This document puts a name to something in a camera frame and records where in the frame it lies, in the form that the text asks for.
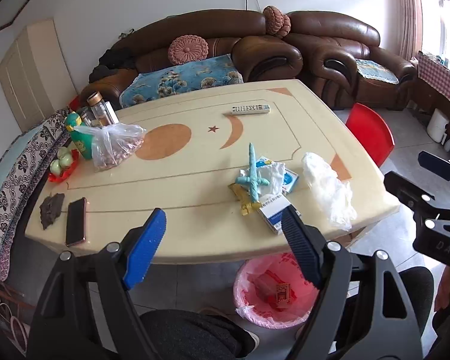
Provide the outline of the person's right hand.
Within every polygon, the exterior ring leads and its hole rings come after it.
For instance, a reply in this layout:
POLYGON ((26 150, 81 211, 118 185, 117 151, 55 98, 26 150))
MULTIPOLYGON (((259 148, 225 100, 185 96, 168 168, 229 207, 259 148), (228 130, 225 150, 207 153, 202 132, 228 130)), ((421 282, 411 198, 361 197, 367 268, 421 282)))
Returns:
POLYGON ((438 286, 434 310, 439 311, 447 308, 450 304, 450 267, 446 267, 441 276, 441 281, 438 286))

